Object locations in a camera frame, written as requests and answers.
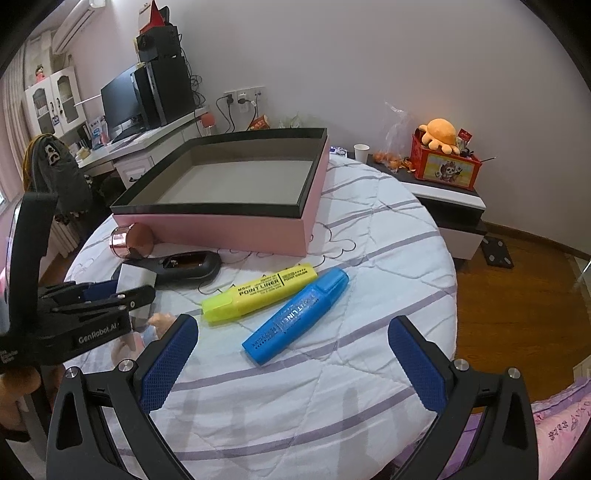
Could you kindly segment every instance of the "rose gold cup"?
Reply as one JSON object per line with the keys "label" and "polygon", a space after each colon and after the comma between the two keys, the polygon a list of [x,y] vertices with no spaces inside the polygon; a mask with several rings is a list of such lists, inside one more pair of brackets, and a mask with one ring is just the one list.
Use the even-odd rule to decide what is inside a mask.
{"label": "rose gold cup", "polygon": [[111,233],[111,251],[119,258],[141,260],[154,249],[154,234],[141,223],[119,226]]}

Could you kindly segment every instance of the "red box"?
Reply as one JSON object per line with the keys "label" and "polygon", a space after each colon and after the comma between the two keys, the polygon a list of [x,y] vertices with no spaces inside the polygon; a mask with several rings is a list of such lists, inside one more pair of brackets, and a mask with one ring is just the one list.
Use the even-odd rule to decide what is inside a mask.
{"label": "red box", "polygon": [[438,181],[474,190],[474,182],[482,162],[474,155],[464,158],[459,155],[446,155],[441,150],[431,150],[421,142],[424,134],[417,129],[413,135],[410,161],[415,170],[414,176],[420,180]]}

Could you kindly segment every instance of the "air conditioner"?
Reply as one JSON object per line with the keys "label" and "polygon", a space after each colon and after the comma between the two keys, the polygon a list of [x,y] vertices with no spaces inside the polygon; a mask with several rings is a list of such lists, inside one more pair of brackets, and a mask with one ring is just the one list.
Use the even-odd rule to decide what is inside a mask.
{"label": "air conditioner", "polygon": [[53,54],[64,53],[74,36],[87,26],[95,15],[104,9],[105,5],[106,0],[80,0],[53,36],[51,43]]}

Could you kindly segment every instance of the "box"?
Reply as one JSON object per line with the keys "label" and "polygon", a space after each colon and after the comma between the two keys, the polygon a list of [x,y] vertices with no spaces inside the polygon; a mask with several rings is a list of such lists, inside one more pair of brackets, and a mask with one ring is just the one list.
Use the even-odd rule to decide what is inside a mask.
{"label": "box", "polygon": [[120,226],[161,242],[307,255],[329,160],[325,129],[195,138],[148,170],[111,206]]}
{"label": "box", "polygon": [[413,135],[413,150],[410,160],[415,170],[414,176],[420,180],[437,181],[466,190],[474,190],[474,182],[482,163],[474,155],[460,157],[446,155],[441,150],[434,151],[423,145],[424,132],[419,129]]}

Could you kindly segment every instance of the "plastic bag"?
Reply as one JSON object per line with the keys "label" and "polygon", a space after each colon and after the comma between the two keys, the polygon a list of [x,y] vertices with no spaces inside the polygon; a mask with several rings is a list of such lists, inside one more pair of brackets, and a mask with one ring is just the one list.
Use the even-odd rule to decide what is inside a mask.
{"label": "plastic bag", "polygon": [[410,156],[414,131],[415,122],[408,112],[384,102],[384,120],[374,160],[391,170],[405,167],[413,171],[407,158]]}

